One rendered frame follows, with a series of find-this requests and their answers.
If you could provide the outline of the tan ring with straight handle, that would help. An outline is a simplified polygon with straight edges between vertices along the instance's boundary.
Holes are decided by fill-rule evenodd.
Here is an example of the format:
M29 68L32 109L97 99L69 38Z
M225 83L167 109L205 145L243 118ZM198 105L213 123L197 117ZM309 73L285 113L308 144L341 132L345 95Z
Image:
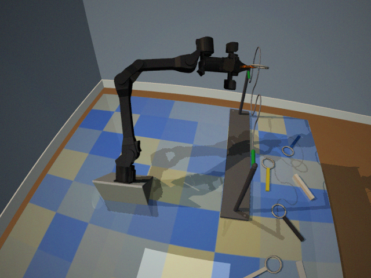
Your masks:
M270 270L267 268L267 266L266 266L266 265L267 265L267 264L266 264L266 261L267 261L268 258L270 258L270 257L275 257L275 258L277 258L277 259L279 260L279 262L280 262L280 268L279 268L279 270L277 270L276 272L272 272L272 271L270 271ZM277 257L276 255L270 255L269 257L266 258L266 260L265 260L264 262L265 262L265 265L264 265L265 267L263 267L263 268L257 270L256 272L253 272L252 274L247 275L246 277L243 277L243 278L253 278L253 277L255 277L255 276L261 274L262 272L264 272L264 271L266 271L266 270L269 271L270 273L278 273L278 272L281 270L281 268L282 268L282 262L281 262L280 258Z

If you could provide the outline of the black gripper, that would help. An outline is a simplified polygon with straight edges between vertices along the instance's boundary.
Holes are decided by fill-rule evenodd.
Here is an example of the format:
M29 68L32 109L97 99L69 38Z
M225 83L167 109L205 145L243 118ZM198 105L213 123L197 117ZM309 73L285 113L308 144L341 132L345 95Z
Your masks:
M238 42L230 42L226 44L226 53L234 53L238 51ZM223 61L221 60L220 57L216 57L217 60L217 68L215 72L223 72L223 73L228 73L227 79L224 80L224 88L227 90L235 90L236 89L236 81L232 80L232 76L238 76L238 74L242 71L250 70L250 68L240 68L240 71L238 73L229 73L229 72L224 72L223 70L219 69L220 66L223 66Z

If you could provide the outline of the dark wire loop with yellow handle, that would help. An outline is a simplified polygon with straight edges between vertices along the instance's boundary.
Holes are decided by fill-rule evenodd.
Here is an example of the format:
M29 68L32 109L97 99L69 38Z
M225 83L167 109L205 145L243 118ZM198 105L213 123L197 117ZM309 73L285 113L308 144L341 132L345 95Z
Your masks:
M271 158L263 158L263 160L264 159L270 159L274 163L274 161ZM263 160L262 160L262 165L263 165ZM263 167L266 168L265 191L267 192L270 190L270 169L272 169L274 166L275 166L275 163L273 164L272 167L266 167L265 165L263 165Z

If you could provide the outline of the grey ring with black handle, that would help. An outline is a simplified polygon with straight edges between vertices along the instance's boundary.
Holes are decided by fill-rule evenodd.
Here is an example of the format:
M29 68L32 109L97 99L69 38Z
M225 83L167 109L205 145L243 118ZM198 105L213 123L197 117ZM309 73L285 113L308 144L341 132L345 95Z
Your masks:
M276 215L273 213L273 208L274 208L275 205L280 205L280 206L282 206L282 207L284 208L285 213L284 213L284 215L283 215L282 217L276 216ZM271 208L272 214L273 214L275 217L277 217L277 218L282 218L282 219L287 223L287 225L291 228L291 230L294 232L294 234L295 234L295 235L300 239L300 241L302 242L302 241L304 240L304 238L302 237L302 235L298 232L298 230L293 226L293 224L292 224L292 223L287 219L287 217L285 216L285 215L286 215L286 209L285 209L285 207L284 207L283 205L279 204L279 203L277 203L277 204L275 204L275 205L273 205L272 208Z

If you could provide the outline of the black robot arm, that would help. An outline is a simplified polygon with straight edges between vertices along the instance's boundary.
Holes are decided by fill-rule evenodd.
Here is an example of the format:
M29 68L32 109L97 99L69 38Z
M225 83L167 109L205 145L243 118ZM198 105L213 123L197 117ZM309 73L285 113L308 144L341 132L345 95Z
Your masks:
M120 102L123 132L122 155L115 161L116 180L114 182L131 184L136 181L136 170L132 164L139 158L141 149L140 140L136 140L133 128L130 102L133 82L144 71L176 70L178 72L192 73L197 66L199 57L197 73L200 76L203 76L205 71L215 72L217 60L215 57L210 57L214 53L213 38L205 36L196 39L196 46L197 50L195 52L175 58L138 59L114 78L114 85ZM223 66L220 66L219 69L224 72L238 73L241 65L241 61L238 59L237 54L229 53L227 57L221 58Z

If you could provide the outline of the beige rectangular bar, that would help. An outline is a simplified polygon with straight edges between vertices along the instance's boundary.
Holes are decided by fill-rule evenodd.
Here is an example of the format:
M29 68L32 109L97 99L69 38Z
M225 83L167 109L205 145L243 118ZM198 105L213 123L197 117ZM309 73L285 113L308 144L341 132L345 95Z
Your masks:
M310 200L314 199L315 197L313 194L310 192L310 190L307 188L307 186L304 184L304 182L301 180L299 175L295 174L294 179L297 181L297 183L300 185L301 189L305 192L305 194L308 196Z

